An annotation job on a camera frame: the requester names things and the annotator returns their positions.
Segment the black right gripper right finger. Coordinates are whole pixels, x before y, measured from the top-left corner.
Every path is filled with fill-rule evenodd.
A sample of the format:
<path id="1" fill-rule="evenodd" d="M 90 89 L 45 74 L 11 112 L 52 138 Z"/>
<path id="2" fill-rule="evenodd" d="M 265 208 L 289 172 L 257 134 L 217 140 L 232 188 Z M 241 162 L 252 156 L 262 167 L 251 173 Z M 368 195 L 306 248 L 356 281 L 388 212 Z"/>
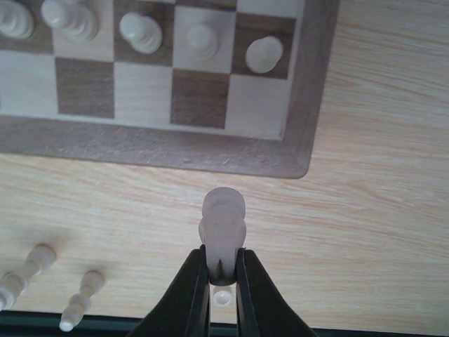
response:
<path id="1" fill-rule="evenodd" d="M 236 312 L 240 336 L 315 336 L 285 302 L 253 250 L 236 258 Z"/>

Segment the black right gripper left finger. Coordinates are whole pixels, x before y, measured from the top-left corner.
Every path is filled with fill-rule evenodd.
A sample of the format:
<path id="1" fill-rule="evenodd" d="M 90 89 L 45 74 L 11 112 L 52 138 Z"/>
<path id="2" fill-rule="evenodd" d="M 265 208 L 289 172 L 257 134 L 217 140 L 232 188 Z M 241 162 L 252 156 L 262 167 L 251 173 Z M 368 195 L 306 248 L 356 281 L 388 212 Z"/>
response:
<path id="1" fill-rule="evenodd" d="M 210 335 L 210 287 L 206 248 L 201 245 L 187 256 L 154 309 L 128 337 Z"/>

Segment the light tall piece front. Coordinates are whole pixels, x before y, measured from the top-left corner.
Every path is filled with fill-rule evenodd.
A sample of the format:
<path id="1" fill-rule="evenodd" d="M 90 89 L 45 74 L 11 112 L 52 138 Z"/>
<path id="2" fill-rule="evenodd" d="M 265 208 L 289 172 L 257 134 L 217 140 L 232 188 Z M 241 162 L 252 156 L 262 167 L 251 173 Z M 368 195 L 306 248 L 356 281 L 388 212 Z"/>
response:
<path id="1" fill-rule="evenodd" d="M 1 278 L 1 311 L 11 309 L 24 293 L 31 279 L 48 270 L 56 261 L 55 251 L 48 245 L 35 246 L 22 267 Z"/>

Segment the light pawn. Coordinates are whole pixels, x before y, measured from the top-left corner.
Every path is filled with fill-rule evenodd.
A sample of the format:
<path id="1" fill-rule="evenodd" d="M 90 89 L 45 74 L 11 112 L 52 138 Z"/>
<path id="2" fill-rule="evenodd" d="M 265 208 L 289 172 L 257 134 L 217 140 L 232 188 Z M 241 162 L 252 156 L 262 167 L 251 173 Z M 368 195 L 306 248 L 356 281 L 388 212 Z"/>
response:
<path id="1" fill-rule="evenodd" d="M 92 41 L 99 30 L 94 11 L 78 2 L 47 0 L 41 6 L 41 14 L 51 29 L 74 41 Z"/>
<path id="2" fill-rule="evenodd" d="M 273 70 L 283 55 L 280 39 L 268 36 L 253 41 L 246 50 L 246 65 L 256 74 L 265 74 Z"/>
<path id="3" fill-rule="evenodd" d="M 125 14 L 119 23 L 120 35 L 139 53 L 155 53 L 163 41 L 160 24 L 139 13 Z"/>
<path id="4" fill-rule="evenodd" d="M 192 25 L 187 31 L 186 43 L 189 53 L 199 60 L 210 60 L 219 47 L 216 32 L 205 24 Z"/>
<path id="5" fill-rule="evenodd" d="M 1 1 L 1 35 L 25 40 L 34 32 L 34 18 L 31 11 L 16 1 Z"/>

